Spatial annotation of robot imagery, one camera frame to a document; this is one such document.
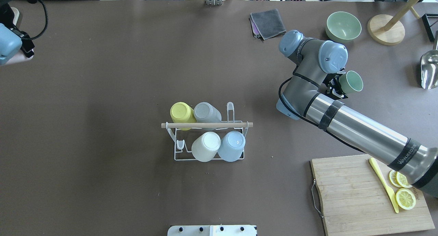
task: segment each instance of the yellow knife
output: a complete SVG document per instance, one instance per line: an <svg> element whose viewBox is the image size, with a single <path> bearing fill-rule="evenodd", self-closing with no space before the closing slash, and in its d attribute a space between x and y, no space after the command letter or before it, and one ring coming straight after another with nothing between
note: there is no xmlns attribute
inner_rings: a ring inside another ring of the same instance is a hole
<svg viewBox="0 0 438 236"><path fill-rule="evenodd" d="M379 177L380 181L382 182L383 187L385 188L386 193L388 194L389 199L391 200L392 206L394 207L394 211L396 213L398 213L399 212L399 205L396 202L396 194L394 193L394 190L390 186L388 186L385 179L383 178L382 171L380 170L380 167L377 164L376 159L370 158L369 161L370 161L371 167L373 167L373 169L374 169L374 172L376 172L377 176Z"/></svg>

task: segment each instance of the cutting board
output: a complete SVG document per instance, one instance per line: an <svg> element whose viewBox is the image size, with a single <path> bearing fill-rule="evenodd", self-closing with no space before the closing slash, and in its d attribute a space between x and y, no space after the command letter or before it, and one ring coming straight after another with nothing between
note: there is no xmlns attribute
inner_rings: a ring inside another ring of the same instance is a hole
<svg viewBox="0 0 438 236"><path fill-rule="evenodd" d="M434 229L423 193L412 210L396 214L382 183L371 168L369 155L312 159L311 167L319 193L327 236L371 236ZM377 161L386 182L388 166Z"/></svg>

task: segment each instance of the lemon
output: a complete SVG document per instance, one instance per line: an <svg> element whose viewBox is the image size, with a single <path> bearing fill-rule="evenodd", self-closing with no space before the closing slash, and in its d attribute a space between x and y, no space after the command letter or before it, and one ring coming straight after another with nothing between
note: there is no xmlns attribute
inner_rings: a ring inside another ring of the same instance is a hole
<svg viewBox="0 0 438 236"><path fill-rule="evenodd" d="M394 186L397 187L402 187L401 185L399 185L399 183L397 182L397 171L395 170L391 170L389 172L389 181L391 182L391 184L393 184Z"/></svg>
<svg viewBox="0 0 438 236"><path fill-rule="evenodd" d="M412 187L409 183L408 183L408 179L406 178L406 176L400 172L396 173L396 179L397 179L397 183L399 183L399 185L401 185L404 188L410 188Z"/></svg>
<svg viewBox="0 0 438 236"><path fill-rule="evenodd" d="M400 188L396 193L397 204L405 210L410 210L415 206L415 195L406 188Z"/></svg>

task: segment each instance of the brown tabletop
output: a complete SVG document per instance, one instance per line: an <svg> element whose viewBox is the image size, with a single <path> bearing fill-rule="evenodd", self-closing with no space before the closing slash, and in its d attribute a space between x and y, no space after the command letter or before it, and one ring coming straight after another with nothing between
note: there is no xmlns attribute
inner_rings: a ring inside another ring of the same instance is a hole
<svg viewBox="0 0 438 236"><path fill-rule="evenodd" d="M21 29L44 26L40 5L11 2ZM1 235L166 235L170 225L252 224L258 235L323 235L311 199L313 158L359 152L275 108L295 65L281 37L252 37L249 14L277 8L287 30L327 39L335 11L354 14L361 35L346 69L363 78L344 103L438 146L438 89L418 84L432 49L421 20L402 18L403 42L383 46L366 31L402 3L202 0L47 2L49 28L30 62L0 67ZM438 13L419 3L420 15ZM245 159L174 161L160 123L182 101L209 102L254 122ZM438 226L438 200L426 196ZM403 235L432 236L438 229Z"/></svg>

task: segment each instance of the mint green cup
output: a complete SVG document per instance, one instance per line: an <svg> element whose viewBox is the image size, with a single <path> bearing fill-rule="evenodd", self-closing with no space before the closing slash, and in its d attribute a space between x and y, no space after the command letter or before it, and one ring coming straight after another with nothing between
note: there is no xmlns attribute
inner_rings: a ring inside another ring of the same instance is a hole
<svg viewBox="0 0 438 236"><path fill-rule="evenodd" d="M355 71L348 71L339 76L341 89L345 94L351 94L363 89L363 81L360 75Z"/></svg>
<svg viewBox="0 0 438 236"><path fill-rule="evenodd" d="M327 18L325 32L336 43L347 43L357 38L362 31L360 21L352 14L339 11Z"/></svg>

